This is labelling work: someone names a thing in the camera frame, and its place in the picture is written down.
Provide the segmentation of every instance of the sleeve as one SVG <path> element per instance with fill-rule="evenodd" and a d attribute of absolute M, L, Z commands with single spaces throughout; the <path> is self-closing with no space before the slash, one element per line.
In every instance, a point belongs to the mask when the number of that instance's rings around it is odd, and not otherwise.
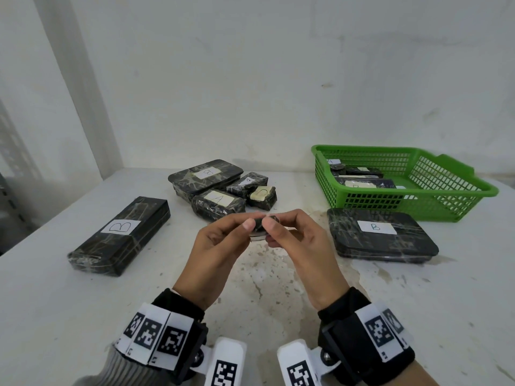
<path fill-rule="evenodd" d="M 170 289 L 158 295 L 152 305 L 202 321 L 204 311 Z M 124 357 L 114 345 L 109 348 L 106 364 L 98 375 L 86 376 L 73 386 L 168 386 L 166 371 L 146 367 Z"/>

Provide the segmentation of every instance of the person's right hand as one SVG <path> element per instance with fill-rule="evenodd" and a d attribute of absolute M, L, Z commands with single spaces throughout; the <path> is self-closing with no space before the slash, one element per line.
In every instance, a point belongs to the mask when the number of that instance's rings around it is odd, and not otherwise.
<path fill-rule="evenodd" d="M 274 215 L 280 223 L 263 219 L 268 246 L 288 252 L 311 304 L 317 311 L 325 309 L 349 290 L 325 230 L 299 209 Z"/>

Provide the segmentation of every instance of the gray ribbed sleeve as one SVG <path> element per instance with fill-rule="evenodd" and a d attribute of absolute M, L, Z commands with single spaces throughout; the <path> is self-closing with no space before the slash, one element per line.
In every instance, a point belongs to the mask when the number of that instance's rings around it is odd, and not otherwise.
<path fill-rule="evenodd" d="M 125 359 L 111 345 L 106 364 L 98 375 L 78 379 L 73 386 L 169 386 L 166 373 Z"/>

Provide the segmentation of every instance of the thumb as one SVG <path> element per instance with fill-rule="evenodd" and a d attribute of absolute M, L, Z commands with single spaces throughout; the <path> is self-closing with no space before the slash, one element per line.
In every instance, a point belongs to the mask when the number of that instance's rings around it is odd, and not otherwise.
<path fill-rule="evenodd" d="M 295 258 L 296 255 L 304 252 L 304 246 L 300 241 L 279 222 L 272 218 L 265 217 L 263 218 L 262 225 L 267 233 L 288 252 L 291 258 Z"/>
<path fill-rule="evenodd" d="M 240 226 L 231 231 L 220 244 L 216 245 L 216 248 L 218 248 L 224 257 L 237 252 L 239 248 L 249 240 L 249 234 L 254 230 L 255 226 L 255 220 L 252 218 L 247 219 Z"/>

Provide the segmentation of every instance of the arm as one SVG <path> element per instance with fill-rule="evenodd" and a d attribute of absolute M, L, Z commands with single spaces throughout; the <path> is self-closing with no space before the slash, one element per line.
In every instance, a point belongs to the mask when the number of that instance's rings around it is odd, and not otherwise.
<path fill-rule="evenodd" d="M 175 292 L 164 290 L 152 305 L 201 321 L 204 311 L 222 293 L 236 259 L 249 245 L 254 218 L 263 216 L 261 213 L 231 214 L 201 229 L 174 285 Z M 80 378 L 74 386 L 114 384 L 165 386 L 170 381 L 165 371 L 128 359 L 111 346 L 102 371 Z"/>
<path fill-rule="evenodd" d="M 350 287 L 340 271 L 325 230 L 302 210 L 276 216 L 280 223 L 269 218 L 263 219 L 263 227 L 270 234 L 266 239 L 268 245 L 282 247 L 287 251 L 319 316 L 323 315 L 327 322 L 338 319 L 338 308 L 331 305 L 345 295 Z M 285 226 L 295 229 L 289 231 Z M 334 375 L 340 380 L 337 370 Z M 438 386 L 417 362 L 409 364 L 386 385 Z"/>

